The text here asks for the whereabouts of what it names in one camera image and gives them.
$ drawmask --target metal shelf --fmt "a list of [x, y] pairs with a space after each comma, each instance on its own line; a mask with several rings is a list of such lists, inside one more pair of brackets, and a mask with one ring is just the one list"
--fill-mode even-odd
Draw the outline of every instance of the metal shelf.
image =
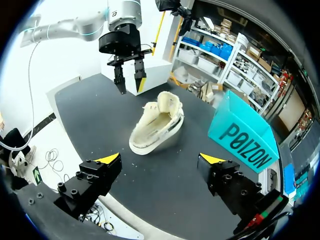
[[261, 89], [262, 93], [267, 95], [269, 98], [271, 97], [271, 94], [268, 93], [261, 85], [259, 85], [253, 78], [249, 77], [244, 71], [242, 71], [241, 69], [239, 69], [238, 67], [232, 65], [231, 69], [239, 72], [242, 76], [244, 76], [245, 78], [249, 79], [251, 82], [254, 83], [254, 85], [256, 85], [259, 89]]
[[207, 72], [207, 71], [204, 71], [204, 70], [202, 70], [201, 68], [199, 68], [199, 67], [198, 67], [197, 65], [195, 65], [195, 64], [191, 64], [191, 63], [186, 62], [186, 61], [184, 61], [184, 60], [182, 60], [182, 59], [180, 59], [180, 58], [176, 58], [176, 59], [177, 59], [178, 61], [184, 63], [184, 64], [188, 64], [189, 66], [191, 66], [191, 67], [193, 67], [193, 68], [195, 68], [195, 69], [200, 70], [201, 72], [209, 75], [210, 77], [214, 78], [214, 79], [217, 80], [217, 81], [220, 80], [220, 78], [219, 78], [217, 75], [214, 75], [214, 74], [212, 74], [212, 73], [209, 73], [209, 72]]
[[229, 45], [231, 45], [231, 46], [234, 46], [234, 45], [235, 45], [235, 44], [234, 44], [233, 42], [231, 42], [231, 41], [228, 41], [228, 40], [226, 40], [226, 39], [224, 39], [224, 38], [222, 38], [222, 37], [220, 37], [220, 36], [218, 36], [218, 35], [212, 34], [212, 33], [208, 32], [208, 31], [202, 30], [202, 29], [200, 29], [200, 28], [191, 27], [191, 30], [197, 31], [197, 32], [202, 33], [202, 34], [206, 34], [206, 35], [211, 36], [211, 37], [213, 37], [213, 38], [215, 38], [215, 39], [218, 39], [218, 40], [220, 40], [220, 41], [222, 41], [222, 42], [225, 42], [226, 44], [229, 44]]
[[223, 58], [219, 57], [218, 55], [215, 55], [215, 54], [212, 53], [212, 52], [206, 51], [206, 50], [204, 50], [204, 49], [202, 49], [201, 47], [198, 47], [198, 46], [196, 46], [196, 45], [187, 43], [187, 42], [185, 42], [185, 41], [182, 41], [181, 44], [186, 45], [186, 46], [189, 46], [189, 47], [194, 48], [194, 49], [197, 49], [197, 50], [199, 50], [199, 51], [201, 51], [201, 52], [203, 52], [203, 53], [206, 53], [206, 54], [208, 54], [208, 55], [210, 55], [210, 56], [212, 56], [212, 57], [220, 60], [221, 62], [224, 62], [225, 64], [228, 62], [227, 60], [224, 60]]
[[[230, 85], [231, 87], [233, 87], [235, 90], [243, 93], [243, 91], [242, 91], [239, 87], [233, 85], [233, 84], [230, 83], [227, 79], [226, 79], [224, 82], [225, 82], [226, 84]], [[247, 98], [248, 98], [248, 100], [249, 100], [250, 102], [252, 102], [259, 110], [262, 110], [262, 107], [261, 107], [255, 100], [253, 100], [253, 99], [252, 99], [250, 96], [248, 96], [248, 95], [247, 95]]]
[[275, 78], [273, 76], [271, 76], [271, 74], [269, 72], [267, 72], [267, 70], [264, 69], [263, 66], [261, 66], [258, 62], [256, 62], [255, 60], [253, 60], [251, 57], [249, 57], [247, 54], [245, 54], [243, 51], [238, 51], [239, 54], [241, 54], [242, 56], [244, 56], [246, 59], [248, 59], [250, 62], [252, 62], [258, 69], [260, 69], [264, 74], [267, 75], [268, 78], [270, 78], [275, 84], [278, 85], [277, 80], [275, 80]]

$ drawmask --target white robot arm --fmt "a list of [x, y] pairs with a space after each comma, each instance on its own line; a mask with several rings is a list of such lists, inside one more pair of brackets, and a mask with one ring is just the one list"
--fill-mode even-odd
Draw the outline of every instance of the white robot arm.
[[75, 19], [61, 20], [43, 26], [39, 25], [40, 20], [39, 16], [29, 19], [22, 29], [24, 35], [21, 47], [61, 38], [93, 41], [102, 34], [106, 21], [110, 32], [116, 31], [123, 24], [133, 24], [139, 28], [142, 24], [141, 3], [140, 0], [110, 0], [107, 9], [90, 16], [78, 16]]

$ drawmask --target black table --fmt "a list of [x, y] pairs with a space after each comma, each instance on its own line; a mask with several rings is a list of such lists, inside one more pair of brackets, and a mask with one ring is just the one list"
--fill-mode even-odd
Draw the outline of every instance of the black table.
[[[129, 137], [142, 107], [162, 91], [179, 96], [184, 123], [176, 145], [146, 156], [134, 154]], [[197, 171], [199, 153], [233, 159], [257, 182], [258, 174], [208, 137], [214, 109], [192, 93], [170, 83], [139, 96], [121, 95], [98, 74], [55, 96], [65, 130], [84, 161], [120, 152], [122, 172], [110, 194], [149, 224], [190, 240], [226, 239], [240, 221], [220, 197], [213, 197]]]

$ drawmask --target turquoise box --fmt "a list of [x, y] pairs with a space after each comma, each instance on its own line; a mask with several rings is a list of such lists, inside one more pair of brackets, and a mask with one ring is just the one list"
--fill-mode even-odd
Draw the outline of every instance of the turquoise box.
[[215, 112], [208, 136], [256, 173], [279, 159], [269, 124], [230, 90]]

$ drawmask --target shoe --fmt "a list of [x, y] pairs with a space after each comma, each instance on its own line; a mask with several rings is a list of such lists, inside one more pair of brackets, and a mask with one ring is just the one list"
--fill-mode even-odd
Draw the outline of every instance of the shoe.
[[12, 158], [12, 152], [9, 155], [9, 167], [13, 175], [22, 178], [27, 170], [28, 163], [26, 160], [17, 156], [14, 160]]
[[32, 159], [34, 158], [36, 149], [37, 149], [36, 146], [32, 146], [30, 152], [28, 152], [27, 155], [25, 156], [24, 159], [25, 159], [28, 163], [31, 163], [31, 162], [32, 162]]
[[147, 155], [178, 132], [184, 122], [183, 104], [168, 91], [158, 95], [157, 102], [148, 102], [134, 128], [129, 146], [138, 155]]

